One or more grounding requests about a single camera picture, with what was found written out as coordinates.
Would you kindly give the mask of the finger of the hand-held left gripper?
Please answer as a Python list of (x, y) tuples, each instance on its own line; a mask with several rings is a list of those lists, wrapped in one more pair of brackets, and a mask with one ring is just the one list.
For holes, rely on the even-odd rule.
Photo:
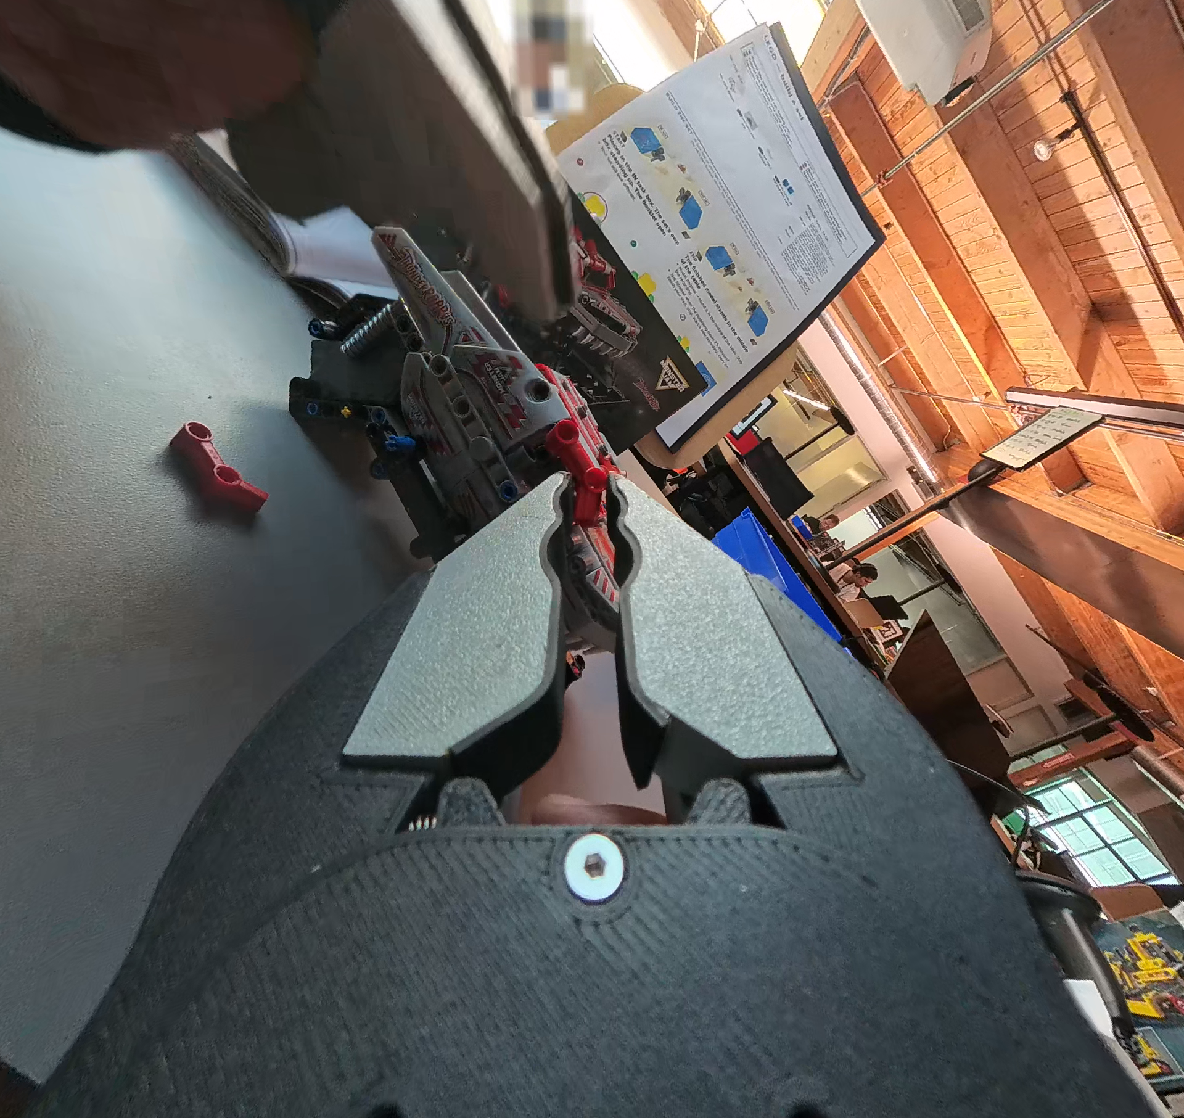
[(485, 0), (283, 0), (313, 32), (304, 78), (228, 120), (248, 185), (293, 219), (443, 229), (524, 313), (574, 301), (566, 185), (516, 102)]

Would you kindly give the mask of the blue plastic bin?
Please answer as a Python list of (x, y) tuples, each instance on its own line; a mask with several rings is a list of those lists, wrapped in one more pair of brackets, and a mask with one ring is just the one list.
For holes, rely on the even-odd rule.
[(731, 519), (712, 538), (713, 545), (738, 563), (748, 574), (758, 576), (776, 587), (792, 604), (800, 608), (832, 639), (841, 641), (843, 634), (825, 613), (811, 585), (798, 576), (788, 559), (776, 547), (773, 537), (748, 509)]

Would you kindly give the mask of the white wall heater unit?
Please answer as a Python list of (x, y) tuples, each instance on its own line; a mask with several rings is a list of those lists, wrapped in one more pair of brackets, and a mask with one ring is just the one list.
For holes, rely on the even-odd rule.
[(900, 86), (952, 103), (984, 71), (992, 0), (855, 0)]

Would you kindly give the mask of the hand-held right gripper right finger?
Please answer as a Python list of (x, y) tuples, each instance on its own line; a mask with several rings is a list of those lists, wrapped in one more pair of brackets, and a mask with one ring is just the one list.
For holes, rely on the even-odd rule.
[(783, 596), (627, 478), (610, 478), (606, 507), (633, 783), (696, 793), (716, 778), (836, 766), (836, 740), (765, 609)]

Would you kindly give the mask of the open instruction booklet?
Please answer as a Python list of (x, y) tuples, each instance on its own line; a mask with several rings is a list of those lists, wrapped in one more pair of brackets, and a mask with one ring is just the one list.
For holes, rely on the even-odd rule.
[(270, 209), (231, 163), (225, 134), (180, 135), (167, 154), (207, 201), (289, 286), (338, 306), (359, 295), (396, 299), (372, 228), (347, 207), (305, 218)]

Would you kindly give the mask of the instruction sheet on board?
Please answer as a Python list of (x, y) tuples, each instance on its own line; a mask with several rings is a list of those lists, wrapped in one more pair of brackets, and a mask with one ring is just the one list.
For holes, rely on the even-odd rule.
[(556, 153), (704, 386), (654, 427), (700, 455), (882, 246), (780, 26), (761, 24)]

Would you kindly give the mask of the red lego axle connector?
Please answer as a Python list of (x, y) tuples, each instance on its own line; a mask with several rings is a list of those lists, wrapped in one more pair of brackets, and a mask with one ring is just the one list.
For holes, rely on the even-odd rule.
[(605, 514), (609, 476), (619, 473), (613, 460), (600, 457), (588, 445), (573, 418), (560, 420), (548, 430), (544, 448), (569, 474), (573, 485), (573, 524), (597, 525)]

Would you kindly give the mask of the multi-pane window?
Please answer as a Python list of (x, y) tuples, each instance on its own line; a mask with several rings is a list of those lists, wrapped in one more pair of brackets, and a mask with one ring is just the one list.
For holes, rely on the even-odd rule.
[(1178, 887), (1145, 828), (1095, 775), (1068, 771), (1025, 789), (1033, 833), (1088, 887)]

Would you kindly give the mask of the person's left hand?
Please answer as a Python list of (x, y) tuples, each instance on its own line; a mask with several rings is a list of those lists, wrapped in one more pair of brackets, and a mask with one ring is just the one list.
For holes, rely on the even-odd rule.
[(157, 148), (316, 75), (347, 0), (1, 0), (1, 127), (81, 153)]

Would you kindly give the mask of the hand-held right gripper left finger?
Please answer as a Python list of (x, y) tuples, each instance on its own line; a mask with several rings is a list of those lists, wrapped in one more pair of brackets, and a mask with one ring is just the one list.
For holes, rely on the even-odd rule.
[(471, 777), (505, 798), (552, 756), (565, 679), (566, 475), (532, 489), (431, 570), (342, 757)]

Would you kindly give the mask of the yellow machine lego box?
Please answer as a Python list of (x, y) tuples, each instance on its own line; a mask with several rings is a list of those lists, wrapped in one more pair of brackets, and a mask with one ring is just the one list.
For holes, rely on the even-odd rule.
[(1182, 1091), (1182, 927), (1153, 909), (1100, 921), (1093, 939), (1132, 1023), (1126, 1037), (1135, 1066), (1159, 1096)]

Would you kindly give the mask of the red lego angled connector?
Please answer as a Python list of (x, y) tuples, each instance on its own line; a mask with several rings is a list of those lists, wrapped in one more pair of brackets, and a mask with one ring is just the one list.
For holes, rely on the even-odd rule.
[(206, 503), (244, 516), (255, 516), (269, 496), (246, 480), (217, 451), (211, 429), (184, 421), (170, 439), (170, 451)]

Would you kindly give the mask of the grey red lego truck model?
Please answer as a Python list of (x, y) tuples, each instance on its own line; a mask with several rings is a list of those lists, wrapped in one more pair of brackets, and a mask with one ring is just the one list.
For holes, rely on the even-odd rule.
[[(544, 448), (560, 420), (613, 460), (609, 479), (622, 475), (577, 386), (532, 360), (465, 277), (439, 272), (401, 228), (380, 227), (372, 242), (399, 296), (354, 296), (310, 321), (309, 373), (291, 379), (288, 412), (362, 429), (369, 473), (395, 489), (419, 551), (439, 561), (550, 476), (569, 478)], [(606, 497), (599, 524), (579, 527), (570, 480), (568, 492), (557, 563), (566, 644), (610, 652), (619, 586)]]

